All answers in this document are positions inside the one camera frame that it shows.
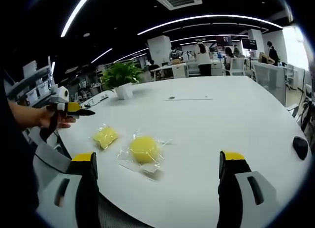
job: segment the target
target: monitor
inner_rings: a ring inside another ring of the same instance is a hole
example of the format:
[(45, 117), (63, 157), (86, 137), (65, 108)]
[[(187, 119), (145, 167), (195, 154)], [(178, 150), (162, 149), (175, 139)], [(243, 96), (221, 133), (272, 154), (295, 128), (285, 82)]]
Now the monitor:
[(257, 50), (257, 43), (254, 39), (242, 38), (242, 44), (244, 49)]
[(217, 46), (233, 46), (231, 36), (216, 36)]

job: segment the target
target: human hand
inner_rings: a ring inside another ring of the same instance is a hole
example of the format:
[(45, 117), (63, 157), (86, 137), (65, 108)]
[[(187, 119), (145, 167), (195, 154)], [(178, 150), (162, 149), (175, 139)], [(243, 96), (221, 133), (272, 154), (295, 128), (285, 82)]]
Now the human hand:
[[(48, 128), (50, 125), (50, 121), (55, 111), (47, 110), (46, 106), (39, 109), (38, 112), (38, 122), (40, 127)], [(71, 116), (67, 117), (58, 117), (57, 128), (70, 128), (70, 123), (74, 123), (75, 119)]]

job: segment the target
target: shelf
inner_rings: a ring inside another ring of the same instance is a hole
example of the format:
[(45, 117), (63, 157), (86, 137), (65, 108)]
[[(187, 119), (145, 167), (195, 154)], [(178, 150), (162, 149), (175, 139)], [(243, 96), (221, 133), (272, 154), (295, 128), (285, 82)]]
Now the shelf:
[(20, 82), (12, 86), (11, 90), (6, 94), (9, 99), (16, 97), (21, 91), (27, 88), (30, 84), (34, 83), (36, 80), (45, 77), (49, 73), (49, 66), (45, 66), (36, 72), (33, 75), (22, 79)]
[(35, 102), (33, 102), (32, 104), (30, 104), (29, 106), (36, 106), (37, 104), (39, 104), (41, 101), (46, 100), (46, 98), (50, 97), (50, 93), (45, 94), (44, 96), (41, 96), (39, 99), (37, 99)]

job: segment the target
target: computer mouse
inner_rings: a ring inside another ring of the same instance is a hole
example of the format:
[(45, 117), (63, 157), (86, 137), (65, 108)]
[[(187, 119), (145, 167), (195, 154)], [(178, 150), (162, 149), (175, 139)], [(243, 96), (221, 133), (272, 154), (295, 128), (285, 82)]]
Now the computer mouse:
[(299, 158), (301, 160), (304, 160), (308, 151), (308, 144), (306, 140), (296, 136), (293, 140), (293, 148), (295, 149)]

